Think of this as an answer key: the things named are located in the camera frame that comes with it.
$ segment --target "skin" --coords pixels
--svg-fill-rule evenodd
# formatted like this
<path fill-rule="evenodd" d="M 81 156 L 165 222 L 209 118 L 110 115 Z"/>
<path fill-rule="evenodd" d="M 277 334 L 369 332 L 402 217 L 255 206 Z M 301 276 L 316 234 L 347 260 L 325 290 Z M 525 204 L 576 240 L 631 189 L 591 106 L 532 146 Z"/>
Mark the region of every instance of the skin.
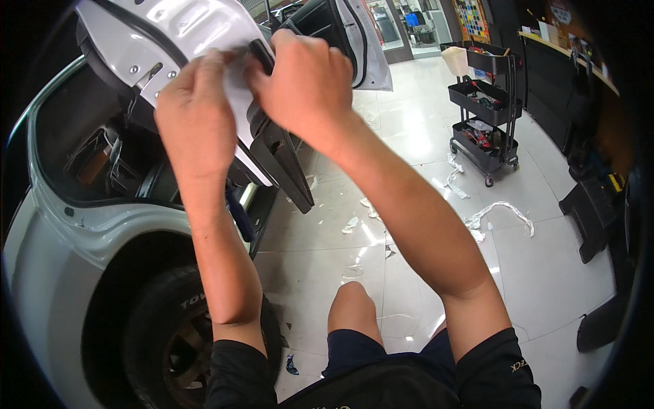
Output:
<path fill-rule="evenodd" d="M 406 261 L 443 300 L 455 361 L 509 328 L 497 286 L 459 217 L 352 111 L 351 62 L 325 41 L 285 29 L 271 45 L 271 76 L 253 58 L 246 64 L 254 97 L 275 123 L 334 161 L 370 199 Z M 236 142 L 222 90 L 228 60 L 212 50 L 187 65 L 160 93 L 155 119 L 188 214 L 214 339 L 265 354 L 261 284 L 224 203 Z M 359 283 L 342 286 L 332 304 L 328 331 L 341 328 L 382 344 L 375 305 Z"/>

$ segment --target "tool cart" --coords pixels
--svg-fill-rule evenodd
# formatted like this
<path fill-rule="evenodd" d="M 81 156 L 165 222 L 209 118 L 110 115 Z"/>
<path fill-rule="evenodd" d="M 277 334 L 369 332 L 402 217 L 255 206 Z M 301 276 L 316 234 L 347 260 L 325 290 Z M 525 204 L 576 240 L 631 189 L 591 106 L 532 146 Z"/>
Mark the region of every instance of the tool cart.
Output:
<path fill-rule="evenodd" d="M 516 96 L 515 73 L 522 69 L 521 57 L 507 48 L 472 41 L 443 43 L 441 50 L 452 46 L 465 49 L 468 66 L 486 71 L 491 83 L 461 75 L 456 77 L 456 84 L 447 87 L 450 101 L 461 111 L 461 122 L 452 125 L 450 150 L 461 151 L 470 159 L 484 174 L 486 186 L 491 187 L 492 174 L 502 166 L 519 169 L 514 132 L 523 103 Z M 504 89 L 496 85 L 498 75 L 504 76 Z M 506 132 L 498 128 L 503 124 Z"/>

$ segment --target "white tiled floor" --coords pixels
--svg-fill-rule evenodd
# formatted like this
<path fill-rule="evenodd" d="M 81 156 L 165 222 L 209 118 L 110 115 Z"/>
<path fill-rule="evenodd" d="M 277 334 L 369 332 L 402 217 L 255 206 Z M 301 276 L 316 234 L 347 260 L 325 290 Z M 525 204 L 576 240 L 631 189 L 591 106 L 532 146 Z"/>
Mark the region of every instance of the white tiled floor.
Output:
<path fill-rule="evenodd" d="M 534 221 L 534 237 L 529 238 L 509 209 L 494 208 L 482 219 L 481 231 L 487 236 L 479 248 L 543 391 L 543 408 L 566 408 L 578 386 L 594 382 L 611 348 L 579 354 L 580 317 L 607 300 L 614 288 L 608 252 L 582 264 L 579 233 L 559 210 L 558 201 L 574 186 L 565 159 L 523 113 L 515 134 L 520 169 L 501 171 L 487 188 L 472 163 L 458 155 L 464 173 L 454 185 L 470 195 L 460 199 L 439 184 L 452 170 L 446 161 L 448 140 L 459 110 L 449 101 L 447 86 L 456 79 L 440 57 L 391 65 L 391 71 L 393 92 L 354 93 L 354 109 L 377 135 L 430 181 L 459 216 L 505 200 Z M 377 306 L 389 353 L 419 351 L 444 314 L 441 300 L 411 270 L 384 224 L 368 217 L 356 185 L 309 147 L 299 156 L 305 173 L 318 177 L 316 206 L 302 215 L 282 193 L 255 259 L 290 346 L 285 353 L 295 354 L 300 371 L 294 376 L 282 369 L 280 400 L 320 379 L 327 363 L 327 314 L 342 283 L 357 279 L 365 286 Z M 341 229 L 353 216 L 361 221 L 352 234 L 344 235 Z M 386 246 L 397 254 L 385 258 L 390 253 Z M 347 269 L 354 264 L 363 273 L 348 278 L 356 275 Z"/>

